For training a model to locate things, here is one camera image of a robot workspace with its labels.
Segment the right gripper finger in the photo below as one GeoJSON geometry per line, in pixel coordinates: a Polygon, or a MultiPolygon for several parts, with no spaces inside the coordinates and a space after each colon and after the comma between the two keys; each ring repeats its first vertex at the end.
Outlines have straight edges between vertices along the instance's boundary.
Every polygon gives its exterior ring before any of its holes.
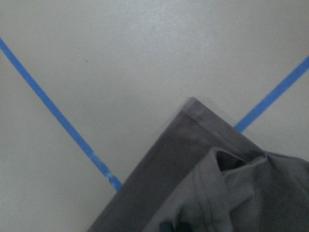
{"type": "Polygon", "coordinates": [[[172,224],[170,222],[161,222],[160,232],[172,232],[172,224]]]}

